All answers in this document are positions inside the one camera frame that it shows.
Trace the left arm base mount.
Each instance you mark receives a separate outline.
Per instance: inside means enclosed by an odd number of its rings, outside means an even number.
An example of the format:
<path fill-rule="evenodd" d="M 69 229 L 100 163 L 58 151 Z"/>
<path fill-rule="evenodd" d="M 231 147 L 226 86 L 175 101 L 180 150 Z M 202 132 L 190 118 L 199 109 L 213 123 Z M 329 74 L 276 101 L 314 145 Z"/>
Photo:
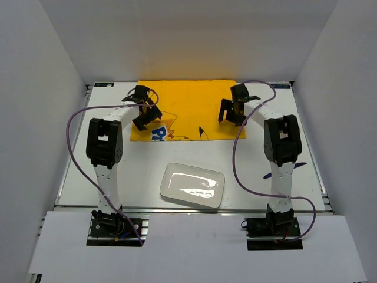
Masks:
<path fill-rule="evenodd" d="M 142 247 L 148 232 L 148 219 L 126 218 L 117 213 L 91 212 L 87 246 Z"/>

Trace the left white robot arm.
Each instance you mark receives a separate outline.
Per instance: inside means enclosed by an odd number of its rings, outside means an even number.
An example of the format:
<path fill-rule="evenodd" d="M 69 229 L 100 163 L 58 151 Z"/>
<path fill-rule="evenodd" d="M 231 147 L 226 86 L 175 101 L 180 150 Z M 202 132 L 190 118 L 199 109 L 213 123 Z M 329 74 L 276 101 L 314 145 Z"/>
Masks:
<path fill-rule="evenodd" d="M 162 118 L 158 101 L 159 96 L 153 89 L 136 85 L 113 112 L 90 120 L 86 155 L 97 177 L 100 212 L 111 214 L 122 210 L 117 165 L 123 156 L 123 130 L 133 124 L 137 130 L 145 131 L 148 124 Z"/>

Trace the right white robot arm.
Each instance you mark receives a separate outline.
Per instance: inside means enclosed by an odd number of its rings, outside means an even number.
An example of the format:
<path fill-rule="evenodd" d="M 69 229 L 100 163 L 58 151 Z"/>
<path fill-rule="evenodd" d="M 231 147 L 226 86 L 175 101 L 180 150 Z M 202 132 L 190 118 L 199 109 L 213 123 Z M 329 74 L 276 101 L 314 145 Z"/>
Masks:
<path fill-rule="evenodd" d="M 292 174 L 302 152 L 297 117 L 274 111 L 258 96 L 251 96 L 244 83 L 230 87 L 230 92 L 232 98 L 221 101 L 218 121 L 225 119 L 243 129 L 251 118 L 263 129 L 263 150 L 271 168 L 271 190 L 269 194 L 255 194 L 269 198 L 266 229 L 280 235 L 294 215 Z"/>

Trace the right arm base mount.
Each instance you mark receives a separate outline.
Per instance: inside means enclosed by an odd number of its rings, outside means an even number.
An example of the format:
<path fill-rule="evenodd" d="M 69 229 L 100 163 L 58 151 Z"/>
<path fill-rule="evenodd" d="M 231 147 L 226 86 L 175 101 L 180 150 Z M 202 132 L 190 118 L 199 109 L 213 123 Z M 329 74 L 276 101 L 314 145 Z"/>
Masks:
<path fill-rule="evenodd" d="M 273 232 L 265 218 L 245 218 L 241 228 L 246 231 L 248 251 L 298 251 L 303 249 L 302 240 L 292 241 L 301 235 L 298 219 Z"/>

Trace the yellow Pikachu cloth placemat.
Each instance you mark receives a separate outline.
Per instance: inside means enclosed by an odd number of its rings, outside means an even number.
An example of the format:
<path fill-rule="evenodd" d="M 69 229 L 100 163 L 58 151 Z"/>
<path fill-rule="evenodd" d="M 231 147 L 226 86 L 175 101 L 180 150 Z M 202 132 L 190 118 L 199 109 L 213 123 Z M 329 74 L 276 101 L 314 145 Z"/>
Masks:
<path fill-rule="evenodd" d="M 230 88 L 234 80 L 201 81 L 138 81 L 156 91 L 162 112 L 160 119 L 139 131 L 132 125 L 132 142 L 190 142 L 233 140 L 239 127 L 223 120 L 218 121 L 221 101 L 232 98 Z"/>

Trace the white rectangular ceramic plate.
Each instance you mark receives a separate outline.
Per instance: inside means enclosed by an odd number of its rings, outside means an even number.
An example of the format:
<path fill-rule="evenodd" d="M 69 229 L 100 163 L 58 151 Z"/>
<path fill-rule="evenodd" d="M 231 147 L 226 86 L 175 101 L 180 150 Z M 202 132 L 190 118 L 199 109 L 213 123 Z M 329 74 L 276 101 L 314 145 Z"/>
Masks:
<path fill-rule="evenodd" d="M 164 198 L 208 208 L 219 208 L 224 192 L 224 174 L 179 163 L 165 169 L 160 195 Z"/>

